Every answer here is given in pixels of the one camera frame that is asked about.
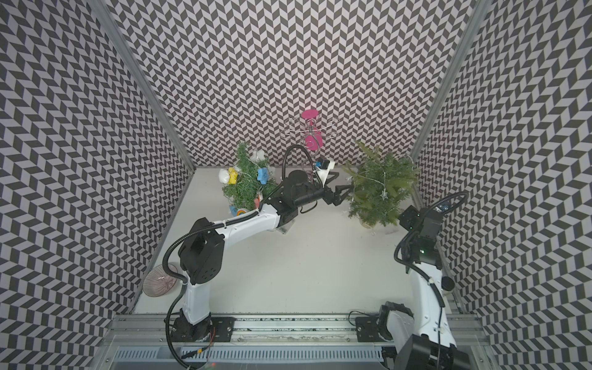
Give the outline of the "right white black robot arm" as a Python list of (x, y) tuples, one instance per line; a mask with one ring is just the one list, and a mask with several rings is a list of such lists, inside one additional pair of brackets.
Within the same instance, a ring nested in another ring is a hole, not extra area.
[(399, 216), (407, 235), (397, 244), (395, 262), (410, 277), (416, 311), (385, 304), (379, 312), (379, 335), (402, 343), (396, 349), (395, 369), (470, 369), (470, 356), (458, 349), (446, 317), (443, 282), (446, 276), (437, 249), (445, 216), (460, 208), (466, 191), (445, 196), (433, 205), (408, 207)]

